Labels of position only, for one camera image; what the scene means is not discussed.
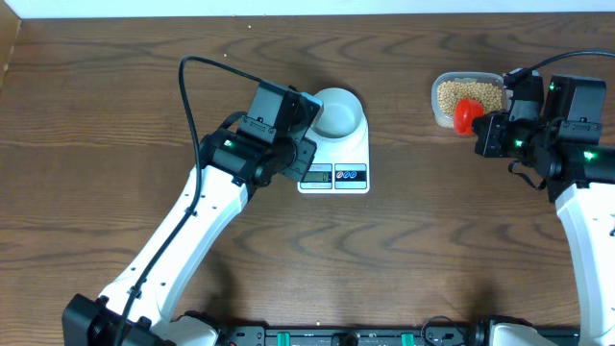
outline white wall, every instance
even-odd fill
[[[5,0],[24,19],[446,12],[615,12],[615,0]]]

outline wood grain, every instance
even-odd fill
[[[502,73],[614,45],[609,13],[29,20],[0,99],[0,343],[62,343],[70,298],[95,297],[177,199],[193,164],[177,87],[185,54],[308,92],[351,89],[373,171],[366,196],[300,195],[283,177],[258,191],[178,314],[405,326],[492,312],[576,325],[554,205],[507,161],[439,128],[430,90],[447,71]],[[615,83],[606,59],[542,72],[555,71]],[[198,64],[187,84],[201,136],[247,110],[256,87]],[[603,144],[615,143],[614,110],[609,97]]]

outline wire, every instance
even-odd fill
[[[147,265],[145,266],[145,269],[143,269],[143,272],[136,280],[135,285],[131,287],[131,293],[128,296],[128,301],[126,302],[126,305],[124,306],[124,311],[122,312],[122,316],[119,321],[119,329],[117,331],[117,334],[115,335],[115,341],[113,342],[113,345],[115,346],[119,346],[122,344],[122,336],[123,336],[122,334],[124,333],[124,326],[126,325],[126,322],[128,321],[128,315],[130,314],[131,307],[133,306],[133,303],[135,302],[135,298],[138,295],[138,293],[141,291],[141,286],[147,279],[147,275],[150,273],[150,271],[152,271],[152,268],[154,268],[154,265],[156,265],[156,262],[160,259],[160,257],[162,256],[166,248],[171,244],[175,236],[180,232],[180,230],[182,229],[182,227],[184,226],[188,218],[190,218],[190,216],[196,209],[196,206],[199,203],[199,200],[201,198],[201,188],[203,184],[202,182],[203,177],[201,174],[201,170],[203,169],[203,167],[201,167],[201,160],[200,160],[201,151],[199,148],[199,137],[196,132],[196,126],[194,125],[194,118],[192,117],[192,110],[190,109],[190,103],[188,102],[188,95],[185,91],[185,82],[184,82],[185,65],[187,62],[190,62],[190,61],[207,63],[207,64],[210,64],[216,67],[220,67],[227,71],[233,72],[234,74],[239,75],[241,77],[245,77],[249,80],[259,82],[259,83],[261,81],[261,78],[258,78],[251,74],[240,71],[224,63],[215,62],[213,60],[206,59],[206,58],[201,58],[197,56],[185,56],[180,62],[180,69],[178,73],[179,83],[180,83],[180,92],[182,94],[182,101],[184,102],[185,117],[187,118],[188,127],[190,128],[190,134],[192,136],[192,146],[194,147],[194,161],[195,161],[196,172],[197,172],[194,197],[192,198],[192,203],[190,203],[190,207],[188,207],[188,209],[185,210],[184,217],[182,217],[182,219],[177,224],[177,226],[175,226],[175,229],[173,229],[169,237],[162,243],[158,251],[154,254],[152,259],[150,259],[149,263],[147,263]]]
[[[536,185],[529,177],[527,174],[525,173],[515,173],[514,169],[515,166],[517,164],[521,163],[522,165],[529,167],[528,164],[523,163],[521,160],[514,160],[511,163],[508,164],[508,173],[512,173],[518,177],[521,177],[526,183],[528,183],[529,186],[531,186],[531,188],[535,189],[536,191],[542,191],[545,189],[545,187],[547,187],[547,180],[543,179],[542,182],[540,182],[539,185]]]
[[[241,117],[245,115],[248,115],[248,113],[245,111],[236,111],[232,113],[231,115],[227,116],[227,118],[224,119],[220,127],[222,129],[228,130],[231,127],[231,125],[233,125],[235,122],[237,122],[239,119],[241,119]]]
[[[460,342],[460,343],[458,343],[458,344],[456,344],[456,345],[453,345],[453,346],[461,346],[461,345],[465,344],[465,342],[466,342],[466,336],[465,336],[465,333],[461,331],[461,329],[457,326],[457,324],[456,324],[455,322],[453,322],[453,320],[452,320],[452,319],[450,319],[449,317],[447,317],[447,316],[445,316],[445,315],[437,315],[437,316],[434,316],[434,317],[430,318],[429,320],[427,320],[427,322],[425,322],[425,324],[424,324],[424,325],[423,325],[423,327],[421,328],[421,338],[423,339],[423,342],[425,342],[425,344],[426,344],[426,345],[429,345],[429,346],[435,346],[435,344],[433,344],[431,341],[427,340],[427,338],[425,337],[425,330],[426,330],[426,327],[427,327],[427,326],[428,326],[428,324],[429,324],[429,323],[431,323],[431,321],[433,321],[434,319],[445,319],[445,320],[447,320],[447,321],[451,322],[451,324],[453,325],[453,327],[455,327],[455,329],[456,329],[456,330],[457,330],[457,331],[461,334],[461,336],[463,337],[463,341],[462,341],[462,342]]]
[[[532,66],[529,68],[529,70],[535,70],[538,69],[544,65],[547,65],[551,62],[557,62],[559,60],[562,59],[566,59],[566,58],[572,58],[572,57],[577,57],[577,56],[583,56],[583,55],[592,55],[592,56],[602,56],[602,57],[609,57],[609,58],[615,58],[615,53],[612,52],[608,52],[602,49],[588,49],[588,50],[578,50],[578,51],[573,51],[573,52],[568,52],[568,53],[563,53],[560,55],[556,55],[554,57],[548,58],[544,61],[541,61],[539,63],[537,63],[536,65]]]
[[[550,57],[544,61],[541,61],[539,63],[537,63],[536,65],[532,66],[532,67],[526,67],[526,68],[522,68],[517,72],[514,73],[509,73],[506,74],[507,76],[507,85],[508,86],[514,86],[516,85],[522,78],[524,78],[526,75],[528,75],[529,73],[531,73],[531,71],[536,70],[542,66],[548,65],[551,62],[557,62],[559,60],[562,59],[566,59],[566,58],[572,58],[572,57],[577,57],[577,56],[587,56],[587,55],[591,55],[591,56],[602,56],[602,57],[609,57],[609,58],[615,58],[615,53],[613,52],[609,52],[609,51],[605,51],[603,49],[587,49],[587,50],[578,50],[578,51],[572,51],[572,52],[567,52],[567,53],[563,53],[560,55],[556,55],[554,57]]]

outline black mount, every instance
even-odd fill
[[[112,345],[118,331],[120,315],[107,309],[109,299],[99,297],[92,302],[76,294],[61,316],[65,346]],[[123,346],[170,346],[175,343],[162,340],[149,331],[152,322],[141,317],[136,323],[128,322],[124,328]]]
[[[301,182],[316,153],[305,134],[322,109],[321,101],[292,86],[262,81],[236,133],[221,127],[203,138],[201,164],[233,174],[250,196],[276,173]]]

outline green connector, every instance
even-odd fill
[[[402,334],[402,346],[415,346],[414,334]]]
[[[278,333],[278,346],[290,346],[290,333]]]

